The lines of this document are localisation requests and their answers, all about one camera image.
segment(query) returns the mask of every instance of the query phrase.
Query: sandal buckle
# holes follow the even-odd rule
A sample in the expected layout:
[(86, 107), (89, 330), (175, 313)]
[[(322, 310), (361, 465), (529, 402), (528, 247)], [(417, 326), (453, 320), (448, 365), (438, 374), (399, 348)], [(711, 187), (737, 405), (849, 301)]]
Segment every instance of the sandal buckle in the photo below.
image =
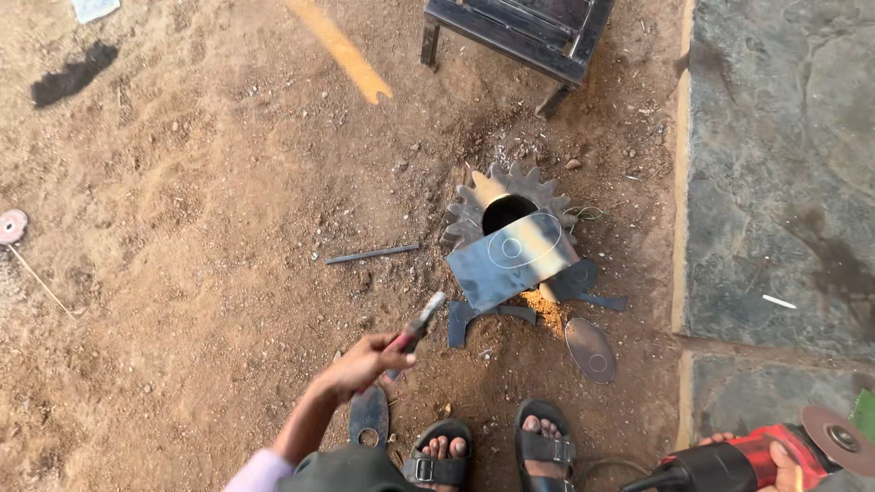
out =
[(434, 463), (425, 458), (416, 459), (416, 479), (418, 481), (435, 481)]
[(553, 443), (555, 445), (553, 452), (553, 461), (559, 461), (560, 463), (571, 463), (570, 443), (561, 439), (553, 439)]

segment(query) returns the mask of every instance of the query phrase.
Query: pink grinding disc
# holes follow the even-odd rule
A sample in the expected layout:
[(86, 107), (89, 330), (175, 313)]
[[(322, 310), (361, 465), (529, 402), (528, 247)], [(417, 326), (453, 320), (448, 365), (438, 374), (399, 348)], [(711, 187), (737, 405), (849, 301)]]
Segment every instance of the pink grinding disc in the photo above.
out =
[(0, 215), (0, 244), (12, 244), (25, 235), (27, 214), (13, 208)]

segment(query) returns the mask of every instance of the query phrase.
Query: small stone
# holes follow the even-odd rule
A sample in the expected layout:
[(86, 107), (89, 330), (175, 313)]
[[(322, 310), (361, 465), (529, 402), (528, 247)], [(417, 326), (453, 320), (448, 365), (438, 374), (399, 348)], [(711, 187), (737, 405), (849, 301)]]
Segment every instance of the small stone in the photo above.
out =
[(371, 286), (371, 272), (363, 270), (359, 273), (359, 292), (364, 292)]

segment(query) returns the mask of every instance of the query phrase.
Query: sleeve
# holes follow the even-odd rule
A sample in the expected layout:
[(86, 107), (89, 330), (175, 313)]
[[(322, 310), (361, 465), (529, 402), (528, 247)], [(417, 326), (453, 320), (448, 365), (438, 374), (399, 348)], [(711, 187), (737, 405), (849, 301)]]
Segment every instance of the sleeve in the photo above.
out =
[(279, 479), (295, 472), (295, 466), (262, 449), (227, 483), (224, 492), (275, 492)]

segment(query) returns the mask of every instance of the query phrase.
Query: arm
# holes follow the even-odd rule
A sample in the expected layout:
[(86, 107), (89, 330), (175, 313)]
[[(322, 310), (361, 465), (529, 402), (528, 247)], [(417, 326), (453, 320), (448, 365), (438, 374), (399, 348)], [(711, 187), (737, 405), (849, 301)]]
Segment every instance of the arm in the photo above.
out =
[(269, 450), (263, 449), (241, 468), (225, 492), (272, 492), (277, 480), (319, 449), (328, 423), (337, 407), (349, 401), (355, 391), (367, 387), (386, 369), (409, 369), (413, 354), (383, 353), (398, 334), (362, 337), (346, 354), (324, 370), (307, 387)]

